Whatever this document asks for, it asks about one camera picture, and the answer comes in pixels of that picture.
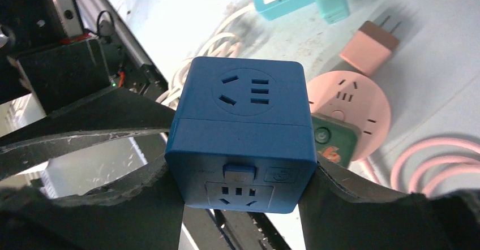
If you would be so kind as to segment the dark green cube socket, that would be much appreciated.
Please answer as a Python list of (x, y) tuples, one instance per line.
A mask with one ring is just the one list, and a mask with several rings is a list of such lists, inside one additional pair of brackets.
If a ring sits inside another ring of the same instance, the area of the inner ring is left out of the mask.
[(359, 142), (359, 128), (321, 114), (312, 115), (312, 125), (317, 152), (329, 161), (348, 168)]

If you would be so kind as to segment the blue cube socket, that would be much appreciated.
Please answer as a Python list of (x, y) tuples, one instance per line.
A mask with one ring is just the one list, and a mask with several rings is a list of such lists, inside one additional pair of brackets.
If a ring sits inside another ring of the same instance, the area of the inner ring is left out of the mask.
[(165, 159), (191, 208), (292, 212), (317, 164), (303, 66), (194, 58)]

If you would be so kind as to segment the pink round power strip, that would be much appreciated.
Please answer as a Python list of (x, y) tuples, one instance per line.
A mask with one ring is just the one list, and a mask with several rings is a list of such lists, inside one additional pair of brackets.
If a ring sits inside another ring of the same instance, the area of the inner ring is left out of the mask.
[(312, 114), (344, 122), (358, 130), (352, 161), (370, 156), (386, 139), (392, 114), (388, 99), (369, 77), (352, 71), (331, 71), (307, 83)]

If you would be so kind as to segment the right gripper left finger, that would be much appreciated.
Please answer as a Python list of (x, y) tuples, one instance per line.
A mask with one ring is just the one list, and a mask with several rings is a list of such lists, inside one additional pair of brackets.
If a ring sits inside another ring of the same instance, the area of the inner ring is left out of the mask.
[(1, 190), (2, 249), (177, 249), (184, 202), (162, 159), (83, 195)]

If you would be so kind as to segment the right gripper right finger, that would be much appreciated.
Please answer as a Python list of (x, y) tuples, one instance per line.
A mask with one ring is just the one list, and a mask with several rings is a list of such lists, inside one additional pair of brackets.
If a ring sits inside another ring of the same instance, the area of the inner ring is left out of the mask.
[(478, 249), (479, 190), (401, 193), (319, 162), (299, 201), (307, 249)]

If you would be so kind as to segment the pink brown plug adapter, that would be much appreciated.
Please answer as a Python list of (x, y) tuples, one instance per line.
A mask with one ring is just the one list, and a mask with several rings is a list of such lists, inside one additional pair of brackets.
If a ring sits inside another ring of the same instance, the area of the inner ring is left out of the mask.
[(395, 31), (401, 23), (391, 21), (390, 15), (380, 23), (366, 20), (340, 51), (339, 57), (360, 73), (373, 75), (400, 44)]

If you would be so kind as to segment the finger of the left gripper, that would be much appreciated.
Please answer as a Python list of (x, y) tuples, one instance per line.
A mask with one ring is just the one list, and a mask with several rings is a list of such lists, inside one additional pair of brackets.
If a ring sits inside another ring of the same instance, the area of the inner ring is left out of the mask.
[(168, 132), (175, 111), (123, 88), (105, 88), (1, 137), (1, 179), (83, 148)]

